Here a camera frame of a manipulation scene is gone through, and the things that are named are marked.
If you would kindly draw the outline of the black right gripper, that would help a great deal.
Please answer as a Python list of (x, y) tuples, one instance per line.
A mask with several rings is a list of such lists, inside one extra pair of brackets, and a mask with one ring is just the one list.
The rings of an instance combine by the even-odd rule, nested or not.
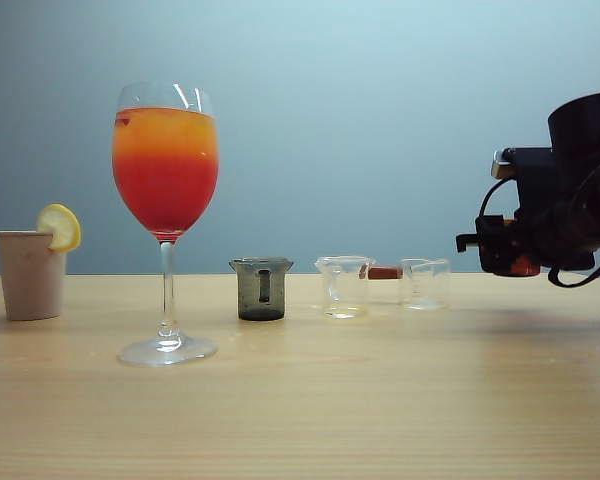
[(600, 248), (600, 163), (569, 173), (549, 147), (507, 148), (504, 161), (517, 184), (515, 222), (503, 215), (478, 216), (474, 233), (455, 237), (457, 252), (476, 247), (482, 270), (492, 274), (513, 273), (512, 243), (542, 267), (592, 269)]

